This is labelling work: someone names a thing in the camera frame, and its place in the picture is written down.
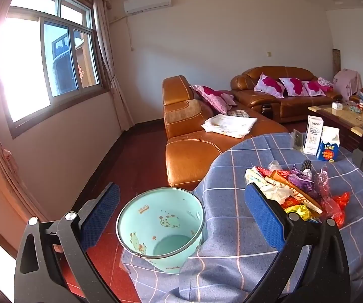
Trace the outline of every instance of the air conditioner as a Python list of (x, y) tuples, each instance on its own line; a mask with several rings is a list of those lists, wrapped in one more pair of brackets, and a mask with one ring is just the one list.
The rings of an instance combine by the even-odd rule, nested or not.
[(126, 15), (136, 15), (141, 12), (171, 7), (171, 0), (128, 0), (124, 1)]

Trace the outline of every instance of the table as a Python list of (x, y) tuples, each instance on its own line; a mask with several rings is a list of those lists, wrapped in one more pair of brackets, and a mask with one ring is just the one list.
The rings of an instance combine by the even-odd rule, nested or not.
[(350, 107), (343, 105), (338, 111), (332, 105), (308, 107), (310, 115), (319, 116), (324, 120), (325, 126), (340, 129), (340, 145), (349, 151), (357, 148), (363, 150), (363, 112), (357, 114)]
[[(363, 174), (351, 153), (339, 148), (336, 163), (290, 149), (289, 133), (265, 134), (241, 142), (217, 157), (193, 191), (206, 211), (207, 240), (187, 259), (179, 275), (154, 268), (124, 251), (122, 263), (143, 303), (243, 302), (276, 256), (250, 214), (244, 198), (245, 172), (277, 160), (284, 169), (312, 160), (312, 172), (326, 164), (333, 195), (351, 193), (341, 229), (349, 262), (352, 297), (363, 289)], [(304, 247), (285, 292), (298, 281), (309, 252)]]

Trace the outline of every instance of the bucket rim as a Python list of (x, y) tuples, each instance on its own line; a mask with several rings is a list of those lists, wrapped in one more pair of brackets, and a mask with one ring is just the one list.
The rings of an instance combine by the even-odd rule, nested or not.
[[(180, 190), (180, 191), (184, 191), (185, 193), (188, 193), (189, 195), (193, 196), (200, 204), (201, 206), (201, 209), (202, 209), (202, 220), (201, 220), (201, 224), (200, 224), (200, 227), (199, 229), (197, 230), (196, 234), (194, 235), (194, 237), (192, 239), (190, 239), (186, 244), (184, 244), (182, 247), (180, 247), (179, 249), (177, 250), (174, 250), (173, 252), (170, 252), (170, 253), (167, 253), (167, 254), (162, 254), (162, 255), (144, 255), (144, 254), (140, 254), (140, 253), (136, 253), (136, 252), (133, 252), (132, 250), (130, 250), (127, 245), (123, 242), (119, 232), (118, 232), (118, 221), (120, 219), (120, 217), (122, 216), (124, 210), (128, 207), (128, 205), (130, 205), (132, 202), (138, 200), (139, 198), (141, 198), (142, 196), (145, 196), (145, 195), (148, 195), (149, 193), (151, 193), (152, 191), (156, 191), (156, 190), (159, 190), (159, 189), (173, 189), (173, 190)], [(204, 205), (203, 203), (201, 202), (201, 200), (198, 199), (197, 196), (193, 195), (191, 192), (189, 192), (188, 190), (185, 190), (185, 189), (182, 189), (182, 188), (174, 188), (174, 187), (160, 187), (160, 188), (155, 188), (155, 189), (151, 189), (151, 190), (148, 190), (148, 191), (145, 191), (143, 193), (141, 193), (140, 195), (134, 197), (133, 199), (131, 199), (123, 208), (122, 210), (120, 211), (118, 217), (117, 217), (117, 220), (116, 220), (116, 235), (117, 235), (117, 238), (121, 244), (121, 246), (129, 253), (131, 253), (132, 255), (135, 255), (135, 256), (138, 256), (138, 257), (142, 257), (144, 259), (150, 259), (150, 260), (155, 260), (155, 259), (164, 259), (166, 257), (170, 257), (170, 256), (173, 256), (173, 255), (176, 255), (176, 254), (179, 254), (180, 252), (184, 251), (187, 247), (190, 247), (196, 240), (199, 236), (201, 236), (202, 234), (202, 230), (204, 228), (204, 225), (205, 225), (205, 221), (206, 220), (206, 214), (205, 214), (205, 208), (204, 208)]]

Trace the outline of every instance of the red tile floor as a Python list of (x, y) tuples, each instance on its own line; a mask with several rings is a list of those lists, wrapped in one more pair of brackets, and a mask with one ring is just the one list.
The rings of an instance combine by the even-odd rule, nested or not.
[[(285, 124), (285, 126), (290, 132), (293, 128), (306, 131), (306, 122)], [(104, 281), (122, 302), (139, 303), (140, 299), (132, 280), (119, 266), (122, 247), (116, 236), (115, 223), (121, 209), (136, 195), (168, 185), (165, 164), (166, 142), (163, 124), (155, 123), (133, 131), (116, 160), (109, 162), (93, 189), (94, 193), (99, 194), (111, 181), (120, 186), (120, 204), (99, 242), (90, 248), (87, 254)], [(61, 266), (70, 290), (83, 296), (65, 259), (61, 260)]]

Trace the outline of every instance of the milk carton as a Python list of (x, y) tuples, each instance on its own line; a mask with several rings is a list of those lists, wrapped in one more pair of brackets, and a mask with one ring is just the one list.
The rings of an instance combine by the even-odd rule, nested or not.
[(304, 154), (316, 155), (321, 141), (323, 127), (324, 120), (321, 117), (308, 116), (308, 128), (306, 130), (304, 149), (302, 151)]
[(324, 126), (317, 157), (320, 161), (334, 162), (339, 153), (339, 129)]

